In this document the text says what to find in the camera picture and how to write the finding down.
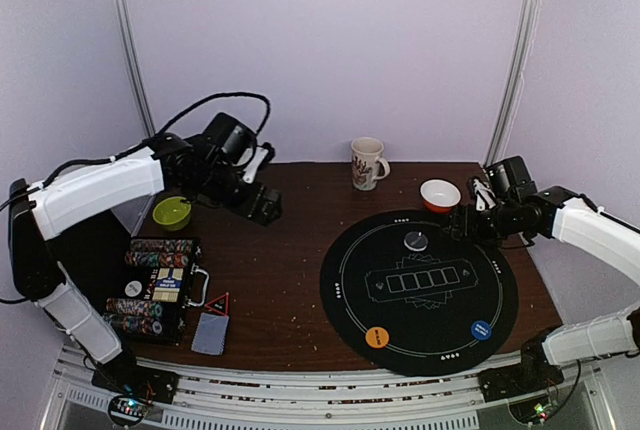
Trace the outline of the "clear dealer button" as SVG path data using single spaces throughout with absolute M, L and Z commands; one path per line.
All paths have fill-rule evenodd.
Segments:
M 411 231 L 405 235 L 403 243 L 411 252 L 422 252 L 427 249 L 429 240 L 422 231 Z

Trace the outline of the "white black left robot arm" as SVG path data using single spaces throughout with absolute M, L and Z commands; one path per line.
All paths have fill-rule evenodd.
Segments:
M 141 367 L 103 318 L 105 284 L 120 270 L 125 227 L 114 208 L 169 190 L 261 225 L 281 216 L 282 197 L 256 180 L 274 157 L 259 130 L 217 114 L 199 134 L 168 127 L 102 159 L 63 163 L 46 179 L 14 181 L 4 209 L 13 282 L 90 357 L 103 384 L 125 395 L 172 392 L 177 377 Z

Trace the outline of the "orange big blind button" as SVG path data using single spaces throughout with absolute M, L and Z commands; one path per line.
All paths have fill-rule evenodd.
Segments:
M 390 342 L 389 332 L 381 326 L 373 326 L 365 332 L 365 342 L 373 349 L 385 348 Z

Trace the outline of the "blue small blind button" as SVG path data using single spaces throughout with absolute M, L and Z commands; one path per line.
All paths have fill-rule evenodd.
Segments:
M 471 325 L 471 334 L 478 341 L 487 341 L 493 333 L 492 326 L 483 320 L 476 320 Z

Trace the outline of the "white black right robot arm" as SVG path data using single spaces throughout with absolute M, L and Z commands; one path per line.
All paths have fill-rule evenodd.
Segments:
M 559 259 L 548 268 L 562 271 L 558 282 L 577 284 L 578 296 L 604 296 L 586 287 L 598 282 L 598 270 L 616 282 L 639 282 L 638 228 L 584 193 L 562 186 L 538 189 L 522 157 L 485 167 L 467 187 L 471 203 L 457 206 L 446 226 L 454 239 L 497 247 L 515 235 L 528 244 L 544 237 Z M 589 319 L 543 330 L 523 344 L 517 364 L 484 370 L 478 379 L 485 399 L 498 400 L 562 382 L 566 364 L 638 354 L 639 304 L 624 295 L 597 305 Z

